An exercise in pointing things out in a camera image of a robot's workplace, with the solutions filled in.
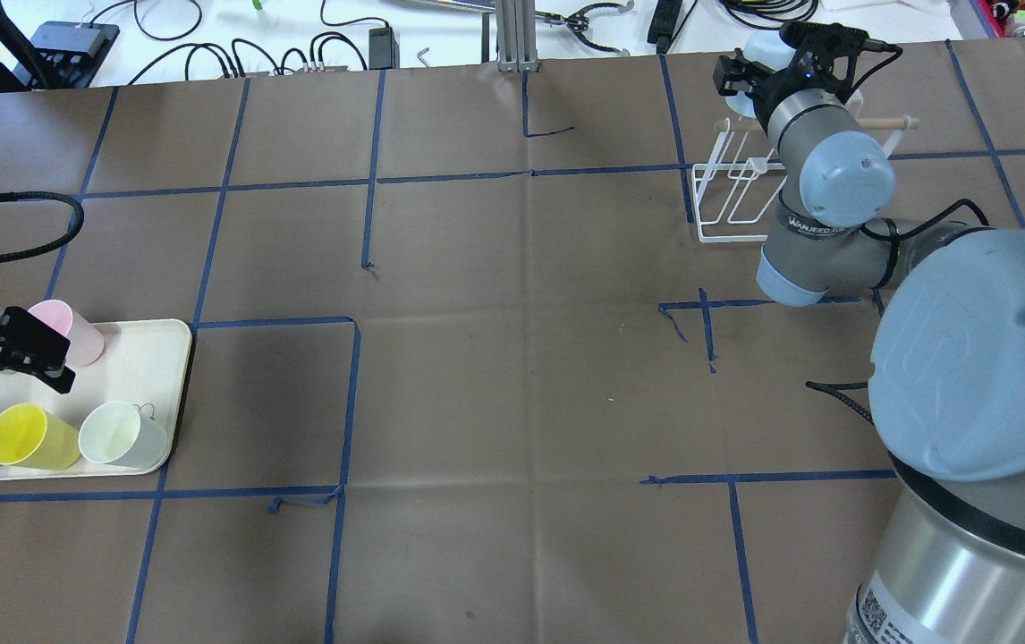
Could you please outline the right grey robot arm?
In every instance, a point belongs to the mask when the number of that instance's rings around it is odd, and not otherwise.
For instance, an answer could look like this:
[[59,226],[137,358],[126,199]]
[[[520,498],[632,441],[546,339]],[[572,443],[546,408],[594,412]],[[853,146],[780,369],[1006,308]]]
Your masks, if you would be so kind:
[[1025,643],[1025,231],[879,215],[879,144],[845,109],[860,46],[787,63],[737,50],[717,94],[745,97],[786,179],[758,253],[771,301],[893,288],[869,354],[869,415],[902,484],[847,643]]

